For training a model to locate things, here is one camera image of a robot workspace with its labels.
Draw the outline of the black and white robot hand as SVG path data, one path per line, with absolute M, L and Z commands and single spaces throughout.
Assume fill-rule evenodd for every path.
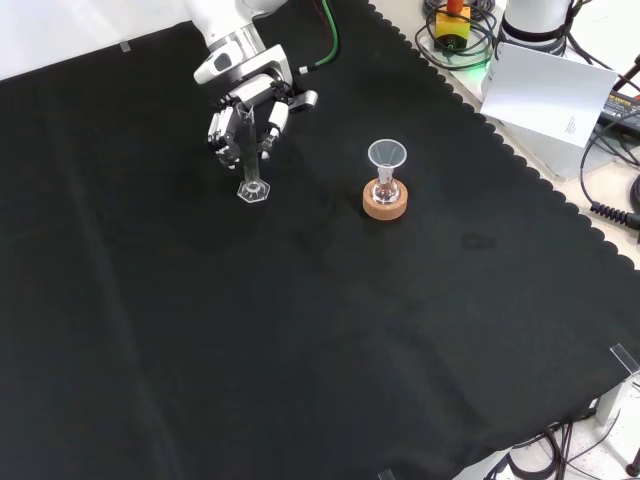
M 266 135 L 258 147 L 259 157 L 268 158 L 289 117 L 293 79 L 283 48 L 276 45 L 244 59 L 238 46 L 224 46 L 207 58 L 194 78 L 199 85 L 210 87 L 214 92 L 214 114 L 207 131 L 207 143 L 228 169 L 241 163 L 236 140 L 240 124 L 236 105 L 258 107 L 274 102 Z

